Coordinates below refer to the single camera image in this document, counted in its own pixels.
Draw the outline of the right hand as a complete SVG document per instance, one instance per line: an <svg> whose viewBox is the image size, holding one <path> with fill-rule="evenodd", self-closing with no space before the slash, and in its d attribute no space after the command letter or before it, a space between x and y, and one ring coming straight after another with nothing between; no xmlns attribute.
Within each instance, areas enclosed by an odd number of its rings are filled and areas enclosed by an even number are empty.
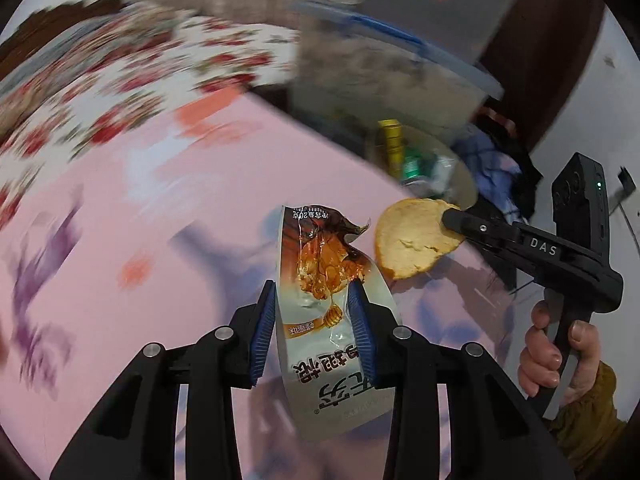
<svg viewBox="0 0 640 480"><path fill-rule="evenodd" d="M555 388L560 382L561 352L544 332L550 321L548 304L544 300L538 301L532 310L533 325L525 334L525 348L518 366L518 383L528 396L536 396L541 387ZM578 401L593 388L601 359L600 335L596 326L575 321L568 330L568 342L580 357L564 392L561 408Z"/></svg>

